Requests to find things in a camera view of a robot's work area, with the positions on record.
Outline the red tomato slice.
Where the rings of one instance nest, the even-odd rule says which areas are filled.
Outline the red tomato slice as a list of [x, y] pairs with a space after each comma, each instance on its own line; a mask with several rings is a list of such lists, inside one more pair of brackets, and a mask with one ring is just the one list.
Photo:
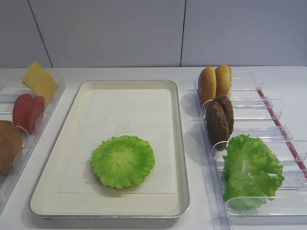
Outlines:
[[34, 99], [30, 94], [20, 95], [13, 106], [13, 123], [18, 126], [21, 132], [31, 133], [29, 127], [30, 113], [33, 109]]
[[38, 96], [33, 100], [33, 106], [29, 115], [28, 132], [32, 133], [35, 129], [36, 122], [45, 109], [45, 99], [43, 96]]

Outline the green lettuce leaf on tray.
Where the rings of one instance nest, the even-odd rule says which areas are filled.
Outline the green lettuce leaf on tray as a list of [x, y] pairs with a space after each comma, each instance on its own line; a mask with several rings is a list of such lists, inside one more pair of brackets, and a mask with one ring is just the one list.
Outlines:
[[91, 156], [92, 171], [100, 182], [116, 189], [142, 184], [154, 166], [154, 150], [137, 136], [102, 141]]

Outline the front brown meat patty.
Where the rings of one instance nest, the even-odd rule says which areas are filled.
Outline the front brown meat patty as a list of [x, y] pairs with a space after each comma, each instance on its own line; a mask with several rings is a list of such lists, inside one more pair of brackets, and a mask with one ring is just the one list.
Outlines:
[[214, 146], [219, 142], [215, 147], [218, 151], [223, 151], [226, 148], [225, 141], [228, 141], [230, 134], [226, 115], [217, 101], [208, 104], [205, 119], [211, 144]]

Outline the rear brown meat patty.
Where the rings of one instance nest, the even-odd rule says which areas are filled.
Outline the rear brown meat patty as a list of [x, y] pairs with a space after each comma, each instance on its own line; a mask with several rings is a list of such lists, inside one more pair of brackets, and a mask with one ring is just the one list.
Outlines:
[[224, 95], [214, 98], [213, 101], [216, 101], [222, 107], [224, 114], [226, 116], [229, 135], [231, 135], [234, 129], [234, 113], [231, 101], [227, 96]]

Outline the green lettuce leaf in rack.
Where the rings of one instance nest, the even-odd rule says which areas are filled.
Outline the green lettuce leaf in rack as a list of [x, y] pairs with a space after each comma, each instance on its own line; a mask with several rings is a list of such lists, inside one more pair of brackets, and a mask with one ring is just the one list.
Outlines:
[[239, 135], [229, 140], [224, 159], [224, 200], [236, 211], [251, 210], [275, 197], [284, 181], [283, 166], [260, 139]]

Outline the yellow cheese slice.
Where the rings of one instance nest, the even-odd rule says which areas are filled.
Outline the yellow cheese slice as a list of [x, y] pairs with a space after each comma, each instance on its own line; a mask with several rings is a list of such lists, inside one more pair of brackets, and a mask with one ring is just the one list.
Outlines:
[[43, 67], [34, 62], [28, 67], [23, 76], [23, 83], [28, 86], [36, 96], [43, 96], [45, 99], [45, 106], [51, 101], [54, 91], [57, 88], [57, 83]]

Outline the cream metal baking tray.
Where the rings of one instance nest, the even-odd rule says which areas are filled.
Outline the cream metal baking tray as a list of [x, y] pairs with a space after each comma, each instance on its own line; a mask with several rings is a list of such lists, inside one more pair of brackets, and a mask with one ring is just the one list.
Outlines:
[[[155, 166], [140, 185], [103, 185], [91, 155], [123, 135], [148, 141]], [[177, 85], [170, 80], [90, 80], [80, 85], [34, 186], [37, 216], [176, 219], [189, 206]]]

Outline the left golden bun half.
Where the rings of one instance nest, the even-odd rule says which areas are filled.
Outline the left golden bun half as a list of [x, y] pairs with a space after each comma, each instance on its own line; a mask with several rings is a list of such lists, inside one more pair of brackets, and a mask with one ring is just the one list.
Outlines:
[[202, 103], [214, 99], [216, 94], [216, 76], [214, 67], [204, 68], [198, 79], [198, 88]]

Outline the golden bun half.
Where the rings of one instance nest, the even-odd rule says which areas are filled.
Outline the golden bun half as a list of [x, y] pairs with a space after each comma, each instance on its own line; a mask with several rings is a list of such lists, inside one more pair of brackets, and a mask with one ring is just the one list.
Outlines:
[[232, 72], [229, 65], [223, 64], [215, 69], [216, 76], [216, 94], [218, 96], [227, 96], [232, 85]]
[[204, 68], [198, 79], [198, 88], [202, 103], [214, 99], [216, 94], [216, 76], [214, 67]]

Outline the right golden bun half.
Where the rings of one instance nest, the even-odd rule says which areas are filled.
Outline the right golden bun half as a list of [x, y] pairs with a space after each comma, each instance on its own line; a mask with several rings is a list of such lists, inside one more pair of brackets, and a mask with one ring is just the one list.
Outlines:
[[232, 72], [229, 65], [223, 64], [215, 69], [216, 76], [216, 94], [218, 96], [227, 96], [232, 85]]

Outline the clear acrylic right rack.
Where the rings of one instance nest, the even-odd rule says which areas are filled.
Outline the clear acrylic right rack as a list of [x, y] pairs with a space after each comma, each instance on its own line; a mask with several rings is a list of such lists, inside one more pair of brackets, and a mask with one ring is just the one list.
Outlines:
[[292, 138], [283, 101], [262, 88], [259, 72], [208, 69], [195, 80], [215, 230], [307, 224], [307, 143]]

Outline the clear acrylic rack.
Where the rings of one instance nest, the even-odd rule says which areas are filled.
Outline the clear acrylic rack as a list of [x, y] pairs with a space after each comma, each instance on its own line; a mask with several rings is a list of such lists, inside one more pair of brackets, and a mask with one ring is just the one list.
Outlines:
[[292, 138], [283, 101], [262, 88], [259, 72], [208, 69], [195, 80], [215, 230], [307, 224], [307, 143]]
[[[44, 113], [39, 117], [36, 127], [32, 134], [24, 132], [21, 134], [22, 147], [16, 159], [12, 163], [12, 169], [6, 176], [0, 177], [0, 210], [3, 211], [6, 206], [12, 191], [14, 190], [27, 162], [30, 158], [37, 142], [39, 141], [49, 119], [51, 118], [65, 88], [65, 81], [60, 78], [57, 81], [57, 88], [54, 91], [53, 97]], [[18, 96], [28, 93], [32, 97], [35, 97], [35, 93], [31, 92], [29, 88], [21, 86], [17, 82], [2, 82], [0, 84], [0, 118], [1, 120], [12, 121], [13, 116], [13, 104], [15, 103]]]

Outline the brown bun in left rack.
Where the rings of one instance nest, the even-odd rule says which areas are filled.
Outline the brown bun in left rack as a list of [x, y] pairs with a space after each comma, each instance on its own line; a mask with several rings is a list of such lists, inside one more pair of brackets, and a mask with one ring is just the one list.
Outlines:
[[8, 175], [13, 162], [22, 148], [22, 137], [18, 128], [7, 120], [0, 121], [0, 174]]

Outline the clear acrylic left rack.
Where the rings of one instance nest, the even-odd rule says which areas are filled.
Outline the clear acrylic left rack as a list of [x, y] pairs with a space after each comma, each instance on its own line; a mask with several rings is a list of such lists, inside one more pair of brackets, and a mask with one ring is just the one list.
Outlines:
[[[14, 190], [27, 162], [30, 158], [37, 142], [39, 141], [49, 119], [51, 118], [65, 88], [65, 81], [60, 78], [57, 81], [57, 88], [54, 91], [53, 97], [44, 113], [39, 117], [36, 127], [32, 134], [24, 132], [21, 134], [22, 147], [16, 159], [12, 163], [12, 169], [6, 176], [0, 177], [0, 210], [3, 211], [6, 206], [12, 191]], [[12, 121], [13, 116], [13, 104], [15, 103], [18, 96], [28, 93], [32, 97], [35, 97], [35, 93], [31, 92], [29, 88], [21, 86], [17, 82], [2, 82], [0, 84], [0, 118], [1, 120]]]

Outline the red rod on right rack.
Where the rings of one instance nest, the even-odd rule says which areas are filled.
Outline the red rod on right rack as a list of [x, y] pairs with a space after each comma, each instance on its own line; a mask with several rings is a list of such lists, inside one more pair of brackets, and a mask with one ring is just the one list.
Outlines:
[[[284, 139], [290, 139], [289, 135], [286, 134], [286, 131], [284, 128], [282, 128], [282, 125], [279, 121], [279, 119], [277, 118], [277, 115], [274, 113], [273, 109], [269, 106], [269, 103], [268, 103], [268, 99], [266, 99], [266, 97], [264, 96], [262, 90], [257, 90], [257, 93], [258, 95], [262, 98], [262, 99], [265, 99], [265, 104], [267, 105], [267, 110], [271, 116], [271, 118], [273, 119], [273, 122], [275, 123], [275, 125], [278, 127], [280, 133], [284, 136]], [[286, 145], [288, 146], [293, 158], [295, 159], [299, 169], [302, 170], [303, 172], [303, 175], [305, 178], [307, 178], [307, 169], [306, 169], [306, 166], [304, 165], [304, 163], [302, 162], [302, 160], [299, 158], [299, 154], [298, 152], [296, 151], [293, 143], [291, 141], [288, 141], [286, 143]]]

